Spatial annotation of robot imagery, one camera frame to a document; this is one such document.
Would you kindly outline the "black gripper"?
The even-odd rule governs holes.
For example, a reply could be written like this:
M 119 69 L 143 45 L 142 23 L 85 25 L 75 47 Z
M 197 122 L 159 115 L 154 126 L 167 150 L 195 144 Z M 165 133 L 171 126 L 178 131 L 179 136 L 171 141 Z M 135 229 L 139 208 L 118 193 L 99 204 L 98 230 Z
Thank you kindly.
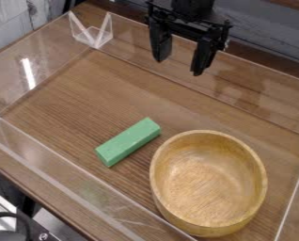
M 191 62 L 195 76 L 203 74 L 217 55 L 217 42 L 226 42 L 231 21 L 214 11 L 215 0 L 147 0 L 153 56 L 163 62 L 173 52 L 173 35 L 199 40 Z

